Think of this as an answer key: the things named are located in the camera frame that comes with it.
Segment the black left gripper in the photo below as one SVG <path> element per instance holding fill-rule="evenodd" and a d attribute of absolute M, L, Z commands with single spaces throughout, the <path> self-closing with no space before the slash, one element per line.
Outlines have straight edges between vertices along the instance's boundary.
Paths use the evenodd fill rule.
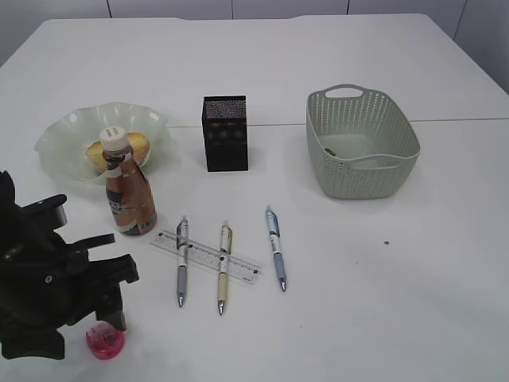
<path fill-rule="evenodd" d="M 2 335 L 4 358 L 63 360 L 64 337 L 56 329 L 74 325 L 93 312 L 98 321 L 126 331 L 120 283 L 139 280 L 134 259 L 129 254 L 89 259 L 92 248 L 114 241 L 60 242 L 51 251 L 18 244 L 1 257 L 1 322 L 36 330 Z"/>

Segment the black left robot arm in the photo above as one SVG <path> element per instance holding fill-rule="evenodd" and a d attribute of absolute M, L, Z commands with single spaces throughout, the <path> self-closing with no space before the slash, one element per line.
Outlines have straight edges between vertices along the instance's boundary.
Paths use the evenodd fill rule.
<path fill-rule="evenodd" d="M 60 327 L 89 314 L 112 328 L 107 355 L 117 353 L 126 331 L 120 284 L 138 281 L 131 255 L 91 261 L 92 248 L 112 244 L 112 234 L 65 242 L 64 194 L 20 206 L 15 186 L 1 173 L 1 351 L 7 360 L 62 360 Z"/>

